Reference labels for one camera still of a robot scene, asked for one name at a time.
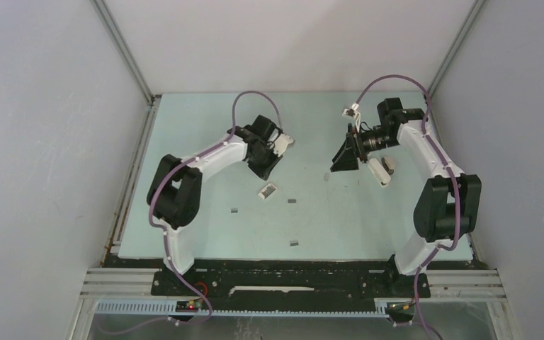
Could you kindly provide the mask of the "white stapler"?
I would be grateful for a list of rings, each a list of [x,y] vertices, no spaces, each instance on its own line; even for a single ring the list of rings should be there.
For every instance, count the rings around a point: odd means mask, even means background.
[[[369,159],[367,167],[372,175],[374,175],[381,188],[385,188],[389,185],[391,182],[391,175],[378,159]]]

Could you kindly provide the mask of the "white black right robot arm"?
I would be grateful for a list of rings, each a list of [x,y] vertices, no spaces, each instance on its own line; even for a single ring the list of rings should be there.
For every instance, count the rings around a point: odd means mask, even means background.
[[[460,238],[475,229],[482,182],[479,176],[466,174],[447,155],[427,128],[422,109],[403,108],[399,98],[386,98],[377,106],[379,125],[367,128],[362,126],[358,109],[359,104],[354,103],[342,113],[352,121],[330,170],[355,171],[366,164],[385,185],[388,170],[369,155],[401,146],[425,181],[413,212],[415,232],[393,256],[396,269],[383,278],[386,291],[401,296],[411,288],[411,276],[422,273],[439,251],[454,250]]]

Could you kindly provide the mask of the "beige stapler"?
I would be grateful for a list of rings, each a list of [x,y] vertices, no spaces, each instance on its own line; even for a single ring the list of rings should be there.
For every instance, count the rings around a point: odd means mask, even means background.
[[[394,174],[397,165],[392,157],[383,157],[381,159],[381,164],[390,176]]]

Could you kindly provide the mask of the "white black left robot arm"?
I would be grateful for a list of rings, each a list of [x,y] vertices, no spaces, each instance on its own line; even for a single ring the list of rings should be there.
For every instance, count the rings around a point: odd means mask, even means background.
[[[196,285],[195,275],[188,271],[195,261],[194,242],[186,228],[199,213],[203,184],[240,162],[266,181],[294,143],[279,125],[258,115],[252,124],[231,127],[219,142],[193,156],[167,154],[161,158],[147,204],[150,225],[163,234],[164,263],[172,271],[168,279],[172,290],[187,295]]]

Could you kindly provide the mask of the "white staple tray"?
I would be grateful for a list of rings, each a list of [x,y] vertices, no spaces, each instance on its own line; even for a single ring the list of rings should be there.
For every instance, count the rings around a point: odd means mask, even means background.
[[[266,200],[270,198],[276,191],[278,190],[278,187],[274,183],[267,183],[259,192],[258,196],[262,200]]]

